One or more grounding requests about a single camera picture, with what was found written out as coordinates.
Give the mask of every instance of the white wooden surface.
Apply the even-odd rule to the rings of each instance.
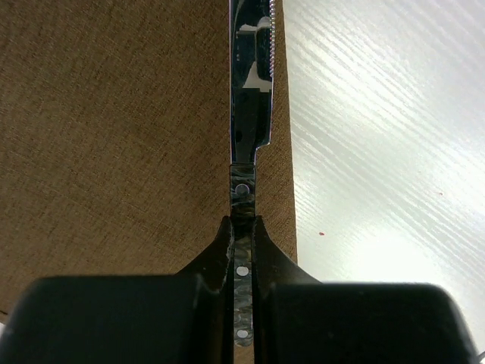
[[[485,2],[283,5],[299,264],[438,284],[485,350]]]

